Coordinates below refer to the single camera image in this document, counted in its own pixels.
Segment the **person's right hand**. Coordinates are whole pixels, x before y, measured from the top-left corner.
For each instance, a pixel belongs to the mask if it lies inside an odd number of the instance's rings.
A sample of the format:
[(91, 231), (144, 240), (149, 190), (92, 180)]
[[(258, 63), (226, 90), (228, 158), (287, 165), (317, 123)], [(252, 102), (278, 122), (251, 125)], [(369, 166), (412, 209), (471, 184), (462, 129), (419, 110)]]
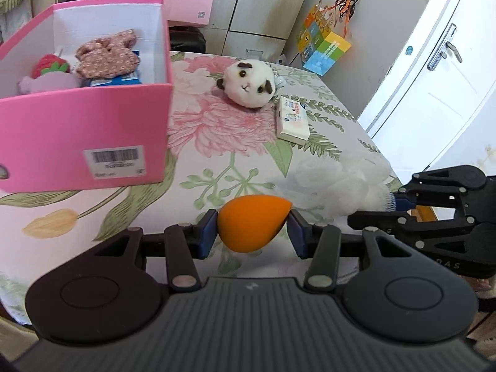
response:
[(476, 292), (484, 292), (493, 289), (489, 279), (472, 279), (471, 285)]

